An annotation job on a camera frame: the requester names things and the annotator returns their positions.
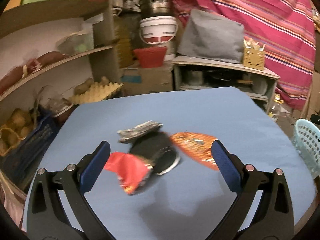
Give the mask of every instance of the steel pot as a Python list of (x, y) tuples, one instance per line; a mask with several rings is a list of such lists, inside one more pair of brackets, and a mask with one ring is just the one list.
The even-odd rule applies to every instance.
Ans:
[(142, 19), (156, 16), (173, 16), (172, 0), (140, 0)]
[(203, 86), (204, 73), (201, 70), (187, 70), (185, 82), (191, 86)]

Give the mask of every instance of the blue plastic crate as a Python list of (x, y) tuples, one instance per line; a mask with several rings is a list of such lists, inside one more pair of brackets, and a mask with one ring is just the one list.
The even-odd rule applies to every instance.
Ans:
[(27, 187), (27, 182), (31, 182), (36, 172), (38, 165), (34, 162), (38, 164), (59, 131), (52, 113), (42, 107), (38, 110), (38, 127), (2, 159), (1, 170), (22, 190)]

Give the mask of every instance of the metal screw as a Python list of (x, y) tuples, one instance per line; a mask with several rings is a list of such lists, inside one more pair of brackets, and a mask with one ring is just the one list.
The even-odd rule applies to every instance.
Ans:
[(283, 171), (282, 171), (281, 169), (276, 169), (276, 174), (282, 175), (282, 174), (283, 174)]
[(251, 165), (251, 164), (247, 164), (247, 165), (245, 166), (245, 168), (246, 168), (247, 171), (253, 171), (253, 170), (254, 170), (254, 166)]
[(44, 172), (45, 172), (45, 169), (44, 169), (44, 168), (41, 168), (41, 169), (38, 170), (38, 174), (39, 174), (39, 175), (44, 174)]
[(68, 170), (68, 171), (73, 171), (75, 168), (76, 168), (76, 166), (75, 166), (74, 164), (69, 164), (69, 165), (67, 166), (67, 170)]

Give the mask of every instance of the gray cloth cover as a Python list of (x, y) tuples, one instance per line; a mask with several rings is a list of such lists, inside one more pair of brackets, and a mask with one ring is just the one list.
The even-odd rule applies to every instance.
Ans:
[(178, 53), (240, 64), (244, 52), (244, 27), (208, 12), (193, 9)]

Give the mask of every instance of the orange snack wrapper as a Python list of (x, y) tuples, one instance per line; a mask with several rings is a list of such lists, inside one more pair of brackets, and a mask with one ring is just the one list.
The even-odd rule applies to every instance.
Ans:
[(216, 137), (203, 133), (178, 132), (171, 135), (170, 140), (196, 162), (219, 170), (211, 154), (211, 145), (217, 140)]

